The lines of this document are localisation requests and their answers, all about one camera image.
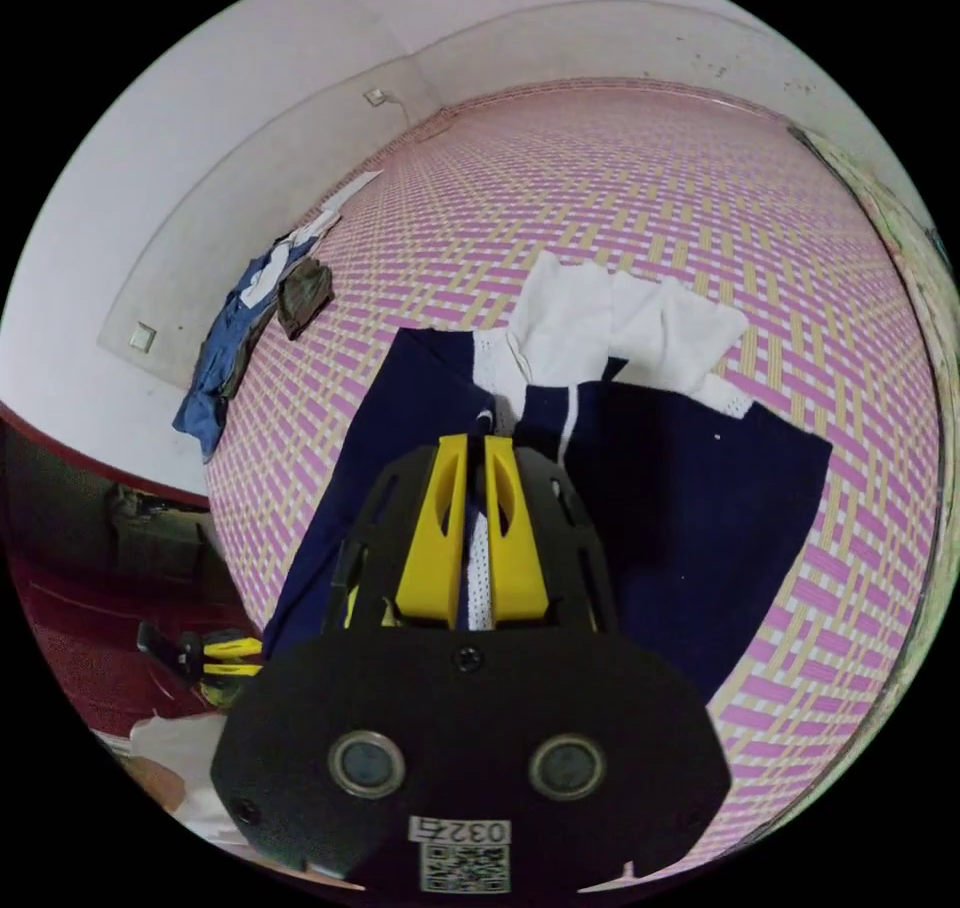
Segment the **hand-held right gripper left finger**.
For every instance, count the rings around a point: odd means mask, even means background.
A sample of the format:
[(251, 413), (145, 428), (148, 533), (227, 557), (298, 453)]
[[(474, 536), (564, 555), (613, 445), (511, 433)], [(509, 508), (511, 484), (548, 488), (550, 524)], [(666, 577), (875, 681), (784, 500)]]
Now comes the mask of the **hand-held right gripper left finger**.
[(395, 595), (402, 618), (456, 626), (468, 468), (465, 434), (439, 438)]

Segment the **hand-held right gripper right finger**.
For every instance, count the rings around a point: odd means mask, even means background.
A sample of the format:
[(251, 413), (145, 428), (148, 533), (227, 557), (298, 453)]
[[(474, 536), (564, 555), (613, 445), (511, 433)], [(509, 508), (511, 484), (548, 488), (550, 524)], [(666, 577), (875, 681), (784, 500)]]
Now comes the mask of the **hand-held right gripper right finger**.
[(519, 463), (509, 438), (485, 439), (485, 490), (493, 625), (499, 629), (540, 622), (548, 611), (548, 594)]

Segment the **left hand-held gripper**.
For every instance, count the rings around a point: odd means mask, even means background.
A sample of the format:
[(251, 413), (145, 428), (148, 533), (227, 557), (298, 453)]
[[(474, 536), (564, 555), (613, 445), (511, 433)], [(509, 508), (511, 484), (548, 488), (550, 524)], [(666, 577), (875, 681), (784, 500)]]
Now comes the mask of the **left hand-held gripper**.
[(152, 622), (140, 621), (137, 650), (161, 665), (206, 705), (230, 707), (248, 678), (262, 668), (259, 664), (240, 663), (241, 659), (262, 653), (260, 640), (243, 638), (239, 629), (224, 628), (208, 633), (186, 631), (171, 639)]

